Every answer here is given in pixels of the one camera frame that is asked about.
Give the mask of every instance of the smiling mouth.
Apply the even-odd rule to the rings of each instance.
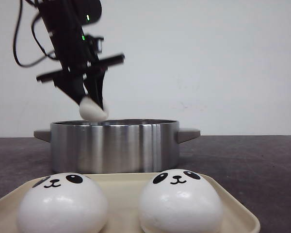
[[[180,180],[177,180],[177,182],[170,182],[171,184],[177,184],[177,183],[185,183],[186,181],[180,181]]]
[[[59,185],[54,185],[54,183],[52,183],[50,186],[44,186],[44,188],[51,188],[51,187],[54,187],[54,188],[56,188],[56,187],[59,187],[59,186],[61,186],[61,184],[59,184]]]

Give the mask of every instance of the black eye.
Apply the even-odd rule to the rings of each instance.
[[[162,174],[158,175],[157,177],[155,177],[155,179],[153,180],[153,183],[162,182],[163,180],[166,179],[167,176],[168,176],[168,173],[167,172],[162,173]]]
[[[82,183],[83,182],[82,177],[78,176],[78,175],[68,175],[68,176],[66,176],[66,179],[72,183]]]
[[[191,171],[184,171],[183,173],[186,174],[187,176],[193,178],[193,179],[200,180],[200,176],[197,175],[197,174],[194,173],[194,172],[191,172]]]
[[[44,181],[48,180],[49,178],[50,178],[50,176],[43,178],[42,180],[38,181],[38,182],[37,182],[34,186],[32,186],[32,187],[33,187],[33,188],[34,188],[34,187],[37,187],[39,184],[43,183]]]

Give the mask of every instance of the tray rim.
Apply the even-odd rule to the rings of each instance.
[[[143,176],[143,175],[147,175],[147,176],[150,176],[150,175],[153,175],[155,176],[156,174],[159,174],[159,172],[134,172],[134,173],[101,173],[101,174],[83,174],[83,175],[86,175],[86,176],[91,176],[91,177],[95,177],[95,176],[105,176],[105,177],[108,177],[108,176],[127,176],[127,177],[131,177],[132,175],[138,175],[138,176]],[[235,197],[233,197],[228,191],[226,191],[214,178],[210,177],[210,176],[207,176],[205,174],[201,174],[199,173],[200,175],[202,175],[205,179],[207,180],[211,180],[212,182],[216,183],[216,185],[221,189],[221,191],[227,195],[229,198],[233,199],[233,201],[235,201],[236,204],[238,204],[254,221],[255,223],[255,227],[254,229],[251,231],[251,233],[259,233],[260,232],[260,229],[261,229],[261,225],[260,225],[260,222],[259,222],[259,219],[250,211],[248,210],[243,204],[241,204]],[[25,182],[24,184],[22,184],[21,186],[17,187],[16,189],[14,189],[13,191],[9,192],[8,194],[6,194],[5,196],[3,196],[2,198],[0,198],[0,202],[4,201],[6,198],[8,198],[9,196],[13,195],[14,192],[16,192],[18,189],[21,189],[23,186],[25,186],[26,184],[28,183],[31,183],[33,181],[38,181],[44,177],[39,177],[39,178],[35,178],[35,179],[32,179],[32,180],[29,180],[27,182]]]

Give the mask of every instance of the stainless steel pot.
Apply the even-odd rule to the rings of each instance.
[[[34,137],[50,142],[55,172],[158,172],[175,167],[179,143],[200,136],[176,120],[121,119],[54,122]]]

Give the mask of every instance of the white wall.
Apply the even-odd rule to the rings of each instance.
[[[0,0],[0,137],[32,136],[78,106],[12,55],[17,0]],[[202,134],[291,134],[291,0],[102,0],[85,32],[103,35],[101,57],[123,52],[106,74],[111,118],[177,119]],[[39,57],[26,3],[18,40],[24,63]],[[46,48],[43,23],[36,28]]]

